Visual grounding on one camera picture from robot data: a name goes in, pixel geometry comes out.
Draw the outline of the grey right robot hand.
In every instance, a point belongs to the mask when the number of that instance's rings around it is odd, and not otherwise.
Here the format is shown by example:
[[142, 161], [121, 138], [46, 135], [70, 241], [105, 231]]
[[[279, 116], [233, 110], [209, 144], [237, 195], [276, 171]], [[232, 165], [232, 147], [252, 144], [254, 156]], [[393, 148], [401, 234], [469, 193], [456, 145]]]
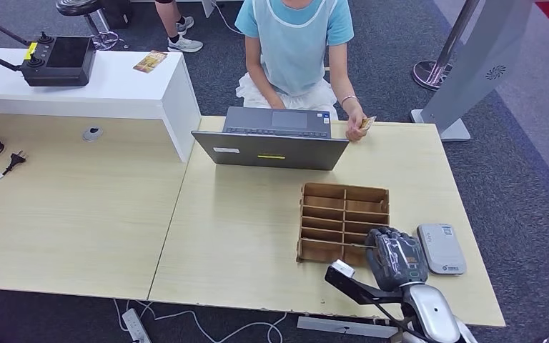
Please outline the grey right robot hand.
[[367, 263], [381, 290], [393, 292], [406, 284], [425, 283], [428, 268], [419, 241], [394, 227], [377, 225], [365, 239]]

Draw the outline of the person's left hand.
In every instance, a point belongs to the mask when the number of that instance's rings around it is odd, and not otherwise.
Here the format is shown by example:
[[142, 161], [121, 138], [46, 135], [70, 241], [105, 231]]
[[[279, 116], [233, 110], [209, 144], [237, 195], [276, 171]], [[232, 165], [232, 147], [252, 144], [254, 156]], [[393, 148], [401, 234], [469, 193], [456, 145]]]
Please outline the person's left hand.
[[362, 129], [362, 122], [367, 116], [361, 109], [353, 110], [348, 113], [346, 137], [350, 141], [361, 140], [367, 132]]

